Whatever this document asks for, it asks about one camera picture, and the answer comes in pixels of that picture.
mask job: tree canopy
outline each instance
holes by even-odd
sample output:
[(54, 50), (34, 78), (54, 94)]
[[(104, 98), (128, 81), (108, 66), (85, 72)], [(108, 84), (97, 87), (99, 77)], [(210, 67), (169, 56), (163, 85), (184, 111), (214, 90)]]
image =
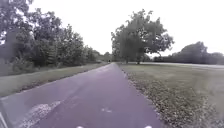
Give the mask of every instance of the tree canopy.
[(141, 61), (145, 53), (159, 53), (171, 47), (173, 38), (163, 28), (160, 18), (151, 20), (152, 11), (133, 13), (126, 25), (111, 33), (113, 59)]
[(96, 61), (96, 50), (84, 45), (71, 25), (62, 27), (54, 12), (30, 12), (32, 0), (0, 1), (0, 57), (34, 66), (82, 65)]

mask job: sky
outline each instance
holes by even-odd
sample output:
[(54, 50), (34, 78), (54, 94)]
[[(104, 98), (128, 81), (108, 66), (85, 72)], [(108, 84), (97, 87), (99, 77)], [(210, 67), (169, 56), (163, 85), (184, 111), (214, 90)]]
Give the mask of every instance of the sky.
[(54, 11), (63, 26), (71, 24), (84, 43), (99, 51), (111, 53), (111, 32), (124, 24), (132, 12), (153, 11), (153, 18), (174, 38), (171, 50), (203, 41), (208, 52), (224, 53), (224, 8), (222, 0), (34, 0), (31, 10)]

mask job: grass verge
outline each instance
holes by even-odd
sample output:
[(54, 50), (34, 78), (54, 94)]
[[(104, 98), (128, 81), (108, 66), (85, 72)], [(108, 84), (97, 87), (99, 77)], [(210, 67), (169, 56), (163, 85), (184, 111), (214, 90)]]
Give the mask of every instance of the grass verge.
[(223, 71), (156, 64), (120, 67), (152, 100), (165, 127), (224, 127)]
[(106, 63), (54, 69), (30, 74), (3, 76), (0, 77), (0, 97), (34, 88), (38, 85), (69, 77), (103, 65), (106, 65)]

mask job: shrub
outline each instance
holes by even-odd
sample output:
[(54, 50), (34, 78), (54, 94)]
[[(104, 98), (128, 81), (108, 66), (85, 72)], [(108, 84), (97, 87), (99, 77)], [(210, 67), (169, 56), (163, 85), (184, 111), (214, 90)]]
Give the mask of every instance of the shrub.
[(13, 74), (31, 73), (35, 71), (33, 63), (23, 58), (15, 58), (11, 66)]
[(5, 60), (0, 59), (0, 76), (6, 76), (12, 73), (13, 71), (10, 63), (7, 63)]

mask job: asphalt path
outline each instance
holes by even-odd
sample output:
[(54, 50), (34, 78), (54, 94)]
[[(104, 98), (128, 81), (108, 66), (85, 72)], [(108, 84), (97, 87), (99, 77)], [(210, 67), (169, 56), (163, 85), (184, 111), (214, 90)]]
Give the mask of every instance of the asphalt path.
[(160, 128), (153, 105), (115, 64), (1, 99), (14, 128)]

